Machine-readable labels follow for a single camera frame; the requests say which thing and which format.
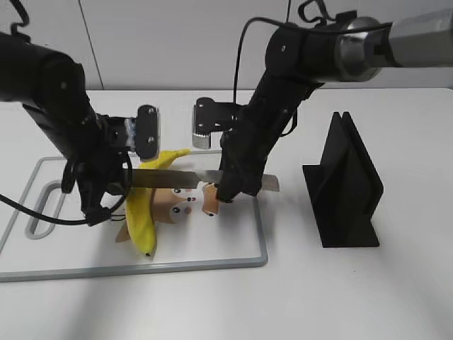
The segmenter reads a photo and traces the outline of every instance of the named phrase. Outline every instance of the white cutting board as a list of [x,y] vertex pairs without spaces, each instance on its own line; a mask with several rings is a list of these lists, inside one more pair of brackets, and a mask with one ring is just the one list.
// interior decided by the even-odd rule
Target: white cutting board
[[[217,169],[219,158],[218,153],[190,154],[177,159],[172,167],[187,170]],[[32,209],[35,207],[45,184],[61,178],[64,164],[63,159],[42,163],[25,199],[25,206]],[[92,227],[57,225],[48,236],[29,239],[25,235],[25,227],[30,217],[19,213],[0,253],[0,272],[133,266],[260,256],[258,221],[253,209],[253,199],[240,195],[233,204],[220,203],[219,214],[209,216],[201,209],[203,185],[200,183],[198,189],[191,192],[182,190],[175,193],[180,198],[190,197],[191,200],[175,205],[180,210],[178,214],[170,212],[176,224],[156,223],[157,247],[155,254],[150,257],[139,253],[130,240],[115,242],[125,222],[109,221]],[[55,191],[50,196],[44,213],[53,214],[58,197],[59,193]],[[103,205],[111,206],[117,199],[118,197],[107,195]],[[188,215],[185,213],[187,208],[191,210]],[[124,213],[124,207],[117,213]],[[59,218],[83,218],[76,188],[66,196]],[[40,222],[37,232],[45,230],[47,226],[46,222]]]

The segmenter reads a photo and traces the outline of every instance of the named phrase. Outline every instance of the knife blade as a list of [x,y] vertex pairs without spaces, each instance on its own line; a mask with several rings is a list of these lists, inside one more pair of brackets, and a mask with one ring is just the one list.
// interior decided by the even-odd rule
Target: knife blade
[[[179,171],[162,169],[133,169],[133,188],[179,188],[196,189],[199,182],[220,183],[222,170]],[[278,178],[264,174],[261,190],[280,191]]]

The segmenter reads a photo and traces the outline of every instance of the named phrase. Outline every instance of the white wall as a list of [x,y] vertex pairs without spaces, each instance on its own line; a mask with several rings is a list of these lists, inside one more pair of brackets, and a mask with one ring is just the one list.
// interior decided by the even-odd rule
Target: white wall
[[[21,30],[32,42],[67,53],[82,63],[90,89],[101,89],[101,80],[89,45],[77,0],[21,0],[30,25]],[[0,31],[9,33],[12,21],[20,21],[9,0],[0,0]]]
[[[294,0],[291,20],[302,24]],[[328,10],[394,21],[453,7],[453,0],[327,0]],[[252,16],[284,20],[286,0],[81,0],[107,89],[230,89],[242,25]],[[254,88],[274,28],[252,26],[239,86]],[[452,69],[389,69],[366,84],[331,87],[453,85]]]

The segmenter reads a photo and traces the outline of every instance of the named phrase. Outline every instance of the black plastic holder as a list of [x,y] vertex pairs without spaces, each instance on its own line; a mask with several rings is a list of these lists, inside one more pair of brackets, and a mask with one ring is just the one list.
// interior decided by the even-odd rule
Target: black plastic holder
[[371,217],[384,186],[349,112],[335,112],[321,163],[304,165],[324,248],[377,247]]

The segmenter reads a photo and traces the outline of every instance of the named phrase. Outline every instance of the cartoon face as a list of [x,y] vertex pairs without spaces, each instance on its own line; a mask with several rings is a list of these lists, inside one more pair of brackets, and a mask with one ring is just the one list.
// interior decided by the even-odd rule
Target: cartoon face
[[[170,225],[182,223],[190,214],[202,211],[208,218],[219,213],[219,201],[216,199],[217,188],[212,183],[201,184],[197,189],[153,189],[149,210],[154,222]],[[127,226],[124,225],[116,242],[130,239]]]
[[190,189],[155,189],[151,195],[150,211],[153,221],[168,224],[181,222],[193,210],[197,201]]

